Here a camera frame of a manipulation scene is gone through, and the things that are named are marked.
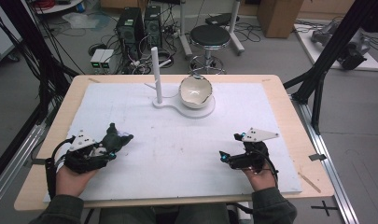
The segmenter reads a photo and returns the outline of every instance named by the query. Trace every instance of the person's arm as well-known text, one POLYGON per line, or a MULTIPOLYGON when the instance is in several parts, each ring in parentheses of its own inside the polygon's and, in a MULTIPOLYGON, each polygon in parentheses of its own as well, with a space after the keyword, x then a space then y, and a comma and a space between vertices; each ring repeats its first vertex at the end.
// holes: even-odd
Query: person's arm
POLYGON ((279 192, 268 165, 266 164, 258 174, 251 169, 245 169, 244 173, 255 191, 252 193, 255 223, 293 223, 297 216, 297 209, 279 192))
POLYGON ((84 202, 78 196, 97 171, 79 175, 63 166, 57 174, 56 196, 47 209, 30 224, 79 224, 84 202))

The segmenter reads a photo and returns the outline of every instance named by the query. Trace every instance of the black stool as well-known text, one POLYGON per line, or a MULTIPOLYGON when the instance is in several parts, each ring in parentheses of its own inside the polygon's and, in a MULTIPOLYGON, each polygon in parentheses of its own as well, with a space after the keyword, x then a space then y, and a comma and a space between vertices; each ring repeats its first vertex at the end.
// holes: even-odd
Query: black stool
POLYGON ((211 55, 211 50, 223 49, 230 42, 230 34, 225 29, 216 25, 197 26, 190 32, 191 43, 201 49, 205 49, 203 56, 195 56, 189 62, 189 73, 200 74, 204 70, 206 74, 226 74, 223 62, 211 55))

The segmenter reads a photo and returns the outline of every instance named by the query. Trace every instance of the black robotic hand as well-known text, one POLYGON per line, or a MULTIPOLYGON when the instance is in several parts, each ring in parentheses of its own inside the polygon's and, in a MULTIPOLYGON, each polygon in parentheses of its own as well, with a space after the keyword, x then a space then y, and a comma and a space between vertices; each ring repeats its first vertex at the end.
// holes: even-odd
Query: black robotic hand
MULTIPOLYGON (((235 139, 241 141, 239 134, 235 134, 235 139)), ((220 160, 226 162, 232 169, 245 169, 252 167, 252 169, 259 173, 264 166, 266 158, 269 158, 268 148, 263 142, 243 142, 245 146, 245 153, 231 156, 228 153, 219 151, 220 160)))
POLYGON ((64 165, 72 171, 83 174, 91 170, 105 167, 109 161, 116 158, 116 153, 126 146, 133 135, 119 136, 114 123, 106 131, 104 139, 100 143, 75 150, 67 151, 64 165))

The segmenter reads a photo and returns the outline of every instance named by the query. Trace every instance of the chair leg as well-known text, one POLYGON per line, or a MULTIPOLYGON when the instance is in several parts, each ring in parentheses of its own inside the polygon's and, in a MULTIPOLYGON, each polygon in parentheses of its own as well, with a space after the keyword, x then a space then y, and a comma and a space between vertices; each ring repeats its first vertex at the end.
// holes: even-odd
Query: chair leg
POLYGON ((189 74, 197 74, 199 75, 200 71, 203 71, 206 75, 219 75, 221 73, 226 74, 226 71, 223 69, 223 62, 211 55, 211 50, 207 49, 203 56, 195 56, 191 59, 189 64, 189 74), (203 63, 198 60, 199 58, 203 58, 203 63))

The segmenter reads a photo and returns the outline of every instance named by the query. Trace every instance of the robotic hand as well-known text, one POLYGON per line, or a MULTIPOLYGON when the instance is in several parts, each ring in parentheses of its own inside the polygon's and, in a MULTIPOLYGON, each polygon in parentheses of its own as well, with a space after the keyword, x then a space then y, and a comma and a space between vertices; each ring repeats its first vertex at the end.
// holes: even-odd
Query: robotic hand
MULTIPOLYGON (((319 42, 323 47, 325 47, 339 25, 339 22, 332 21, 322 29, 313 31, 311 41, 314 43, 319 42)), ((367 60, 363 57, 363 55, 370 50, 370 47, 370 40, 360 32, 356 32, 347 46, 344 48, 343 52, 341 52, 339 55, 337 61, 341 64, 343 69, 355 69, 361 63, 367 60)))
POLYGON ((264 162, 267 162, 272 170, 275 179, 277 179, 277 171, 269 158, 268 148, 262 142, 266 139, 278 137, 278 133, 269 133, 263 130, 251 128, 247 133, 236 133, 235 140, 244 143, 244 154, 231 156, 230 154, 219 151, 220 160, 226 162, 232 169, 246 169, 251 167, 255 173, 259 173, 263 167, 264 162))
POLYGON ((132 134, 119 136, 114 123, 110 123, 105 137, 97 143, 80 132, 77 137, 72 137, 61 142, 52 153, 51 158, 46 159, 46 177, 49 196, 52 199, 56 191, 56 172, 58 164, 64 160, 64 165, 72 171, 83 174, 88 171, 105 167, 109 161, 116 158, 116 153, 133 139, 132 134), (55 162, 57 150, 65 143, 72 144, 66 154, 55 162))
POLYGON ((78 174, 100 169, 105 167, 109 161, 114 160, 116 153, 131 139, 133 139, 132 134, 119 136, 114 123, 110 124, 106 136, 100 143, 92 144, 93 140, 80 134, 66 152, 64 165, 78 174), (86 146, 84 142, 89 142, 90 145, 86 146))

